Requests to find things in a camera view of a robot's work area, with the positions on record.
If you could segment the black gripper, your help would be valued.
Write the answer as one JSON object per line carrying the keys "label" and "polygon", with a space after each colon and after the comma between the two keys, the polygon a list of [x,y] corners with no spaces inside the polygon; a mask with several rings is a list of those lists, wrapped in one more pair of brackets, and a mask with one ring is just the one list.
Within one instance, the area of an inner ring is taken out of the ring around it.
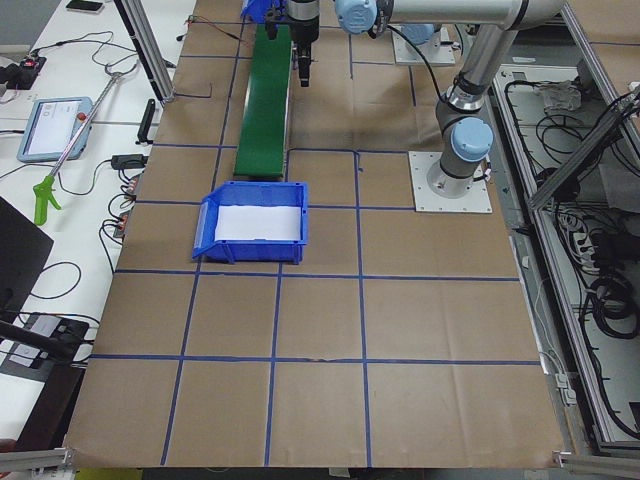
{"label": "black gripper", "polygon": [[264,14],[267,37],[275,40],[278,28],[286,25],[296,45],[300,86],[310,85],[312,43],[319,37],[320,6],[317,0],[273,1]]}

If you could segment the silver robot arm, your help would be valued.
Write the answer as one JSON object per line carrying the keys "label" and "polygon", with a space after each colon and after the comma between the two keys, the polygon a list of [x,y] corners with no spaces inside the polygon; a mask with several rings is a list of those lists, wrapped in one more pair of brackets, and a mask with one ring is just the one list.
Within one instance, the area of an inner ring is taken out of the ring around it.
{"label": "silver robot arm", "polygon": [[[336,1],[334,10],[340,27],[353,35],[378,36],[391,23],[479,24],[454,87],[456,93],[472,97],[484,94],[517,32],[544,23],[563,5],[562,1]],[[317,1],[280,1],[264,15],[271,40],[279,25],[290,28],[292,40],[300,47],[304,87],[309,85],[311,44],[319,36],[319,16]]]}
{"label": "silver robot arm", "polygon": [[444,198],[461,198],[468,193],[478,165],[491,150],[494,133],[479,113],[502,57],[516,35],[514,30],[495,25],[481,26],[463,68],[436,106],[443,152],[429,169],[427,181]]}

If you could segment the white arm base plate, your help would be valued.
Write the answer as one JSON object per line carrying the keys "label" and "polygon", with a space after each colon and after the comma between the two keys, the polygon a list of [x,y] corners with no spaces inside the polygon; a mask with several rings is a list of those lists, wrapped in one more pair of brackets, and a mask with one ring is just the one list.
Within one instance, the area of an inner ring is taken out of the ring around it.
{"label": "white arm base plate", "polygon": [[[395,28],[404,34],[425,56],[432,66],[449,66],[456,63],[454,43],[447,29],[441,24],[397,24]],[[421,63],[421,57],[396,32],[392,33],[395,62],[401,65]]]}
{"label": "white arm base plate", "polygon": [[440,152],[409,151],[409,170],[418,213],[491,214],[487,182],[478,166],[467,179],[448,176]]}

